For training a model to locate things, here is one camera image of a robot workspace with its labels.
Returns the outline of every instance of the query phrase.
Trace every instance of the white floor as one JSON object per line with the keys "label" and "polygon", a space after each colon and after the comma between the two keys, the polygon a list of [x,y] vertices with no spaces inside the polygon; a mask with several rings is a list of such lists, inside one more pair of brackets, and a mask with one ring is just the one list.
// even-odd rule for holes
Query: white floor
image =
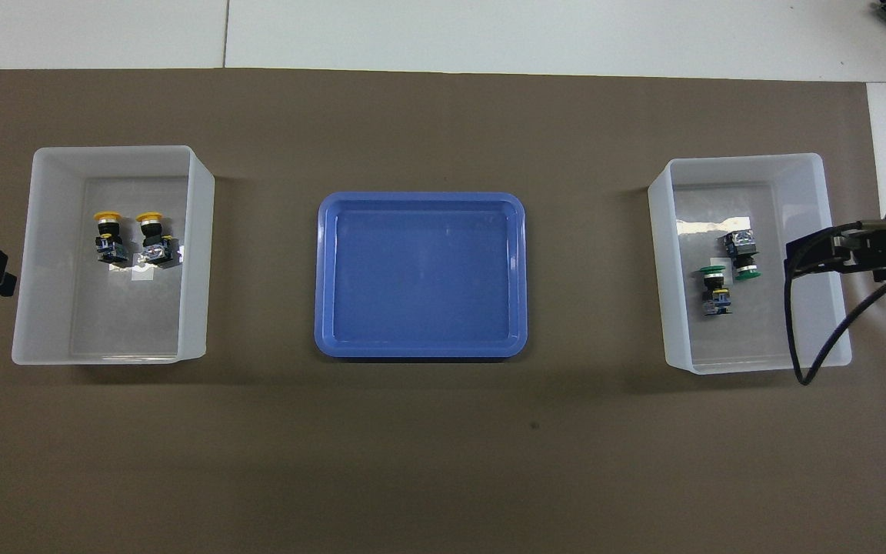
{"label": "white floor", "polygon": [[226,65],[865,81],[886,209],[886,24],[871,3],[0,0],[0,68]]}

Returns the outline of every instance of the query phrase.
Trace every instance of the white plastic bin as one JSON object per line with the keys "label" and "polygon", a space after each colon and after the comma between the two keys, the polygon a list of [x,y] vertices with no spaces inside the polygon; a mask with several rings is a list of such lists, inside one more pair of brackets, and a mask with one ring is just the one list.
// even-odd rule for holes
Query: white plastic bin
{"label": "white plastic bin", "polygon": [[[784,245],[832,225],[822,158],[817,154],[672,160],[648,189],[665,361],[695,374],[790,369],[784,333]],[[760,277],[732,280],[718,239],[750,227]],[[700,267],[726,265],[727,315],[704,316]],[[792,285],[795,337],[806,367],[844,318],[837,274]],[[847,365],[845,335],[824,365]]]}
{"label": "white plastic bin", "polygon": [[[32,182],[15,315],[17,364],[166,364],[204,355],[214,176],[186,146],[43,148]],[[180,262],[98,262],[95,212],[162,212]]]}

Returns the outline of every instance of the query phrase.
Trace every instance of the blue plastic tray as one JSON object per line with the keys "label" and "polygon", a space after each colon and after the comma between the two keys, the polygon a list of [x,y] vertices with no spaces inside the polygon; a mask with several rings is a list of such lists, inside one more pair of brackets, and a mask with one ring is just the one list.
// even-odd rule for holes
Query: blue plastic tray
{"label": "blue plastic tray", "polygon": [[349,358],[505,358],[528,337],[525,208],[499,192],[320,204],[314,336]]}

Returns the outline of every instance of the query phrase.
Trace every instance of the black cable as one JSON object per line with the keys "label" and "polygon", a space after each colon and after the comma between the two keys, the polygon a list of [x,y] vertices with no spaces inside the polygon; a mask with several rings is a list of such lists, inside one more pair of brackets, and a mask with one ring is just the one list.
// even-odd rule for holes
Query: black cable
{"label": "black cable", "polygon": [[802,263],[802,259],[804,259],[805,255],[809,253],[809,250],[812,249],[813,246],[818,245],[819,242],[827,241],[827,239],[832,239],[834,235],[839,235],[840,232],[860,229],[861,227],[861,222],[854,222],[848,223],[846,225],[838,225],[838,227],[830,227],[827,229],[823,229],[822,231],[815,232],[805,239],[805,242],[802,243],[802,246],[799,246],[798,249],[795,249],[794,255],[792,255],[792,257],[787,260],[787,263],[785,263],[784,333],[785,336],[788,337],[788,354],[791,356],[791,368],[795,372],[795,378],[798,379],[798,382],[801,382],[802,385],[808,385],[809,382],[803,382],[804,378],[802,376],[801,363],[798,361],[798,351],[797,348],[795,348],[794,326],[792,326],[791,321],[791,282],[794,281],[795,271],[797,271],[799,264]]}
{"label": "black cable", "polygon": [[886,295],[886,283],[877,287],[877,290],[869,294],[864,301],[859,302],[857,308],[851,309],[850,313],[848,313],[846,318],[843,319],[843,322],[840,322],[836,329],[833,329],[833,333],[828,339],[826,339],[826,343],[823,344],[822,348],[819,349],[819,354],[816,355],[815,361],[810,365],[808,374],[805,375],[805,379],[799,379],[798,382],[802,385],[808,385],[808,383],[812,382],[812,379],[815,378],[816,372],[819,372],[819,368],[822,367],[823,362],[826,361],[826,355],[829,355],[830,350],[832,350],[833,346],[840,340],[843,333],[847,332],[847,329],[850,328],[852,322],[854,322],[861,313],[866,312],[866,309],[870,308],[871,305],[873,305],[873,302],[881,299],[883,295]]}

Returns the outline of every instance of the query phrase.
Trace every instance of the brown paper mat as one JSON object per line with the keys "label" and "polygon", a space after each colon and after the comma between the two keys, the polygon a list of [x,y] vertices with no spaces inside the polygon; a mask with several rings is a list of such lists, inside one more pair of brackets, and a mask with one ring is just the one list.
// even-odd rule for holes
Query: brown paper mat
{"label": "brown paper mat", "polygon": [[[672,158],[817,152],[834,221],[873,217],[864,85],[0,71],[11,270],[34,151],[134,144],[217,175],[208,354],[18,367],[0,299],[0,552],[886,552],[886,305],[807,389],[668,367],[646,193]],[[523,354],[321,355],[337,190],[516,194]]]}

